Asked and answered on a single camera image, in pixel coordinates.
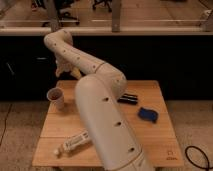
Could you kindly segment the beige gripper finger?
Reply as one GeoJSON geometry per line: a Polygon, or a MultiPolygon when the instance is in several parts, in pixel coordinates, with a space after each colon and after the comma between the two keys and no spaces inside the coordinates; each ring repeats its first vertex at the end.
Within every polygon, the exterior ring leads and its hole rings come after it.
{"type": "Polygon", "coordinates": [[[71,71],[71,75],[76,78],[77,80],[82,78],[82,75],[78,69],[74,69],[71,71]]]}

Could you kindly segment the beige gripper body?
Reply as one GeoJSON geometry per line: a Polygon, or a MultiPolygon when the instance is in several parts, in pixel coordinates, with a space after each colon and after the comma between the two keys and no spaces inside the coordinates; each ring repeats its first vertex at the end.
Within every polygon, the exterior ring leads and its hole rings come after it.
{"type": "Polygon", "coordinates": [[[63,72],[71,72],[73,70],[73,66],[67,60],[62,58],[61,56],[56,56],[56,76],[59,77],[63,72]]]}

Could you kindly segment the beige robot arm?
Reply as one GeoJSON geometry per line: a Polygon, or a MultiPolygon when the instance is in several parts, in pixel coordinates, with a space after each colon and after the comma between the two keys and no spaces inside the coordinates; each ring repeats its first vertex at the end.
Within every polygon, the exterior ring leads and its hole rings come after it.
{"type": "Polygon", "coordinates": [[[48,49],[84,76],[75,86],[75,102],[106,171],[155,171],[131,129],[118,99],[125,93],[125,75],[111,64],[75,48],[64,30],[44,38],[48,49]]]}

